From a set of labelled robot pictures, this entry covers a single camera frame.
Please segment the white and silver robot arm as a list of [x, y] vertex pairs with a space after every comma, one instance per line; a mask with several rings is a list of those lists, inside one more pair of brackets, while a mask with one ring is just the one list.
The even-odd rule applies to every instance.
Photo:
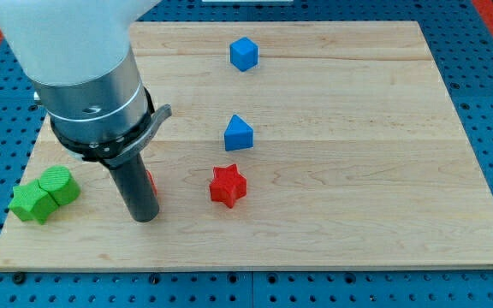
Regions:
[[137, 126], [148, 107], [130, 44], [158, 0], [0, 0], [0, 29], [50, 114], [82, 144]]

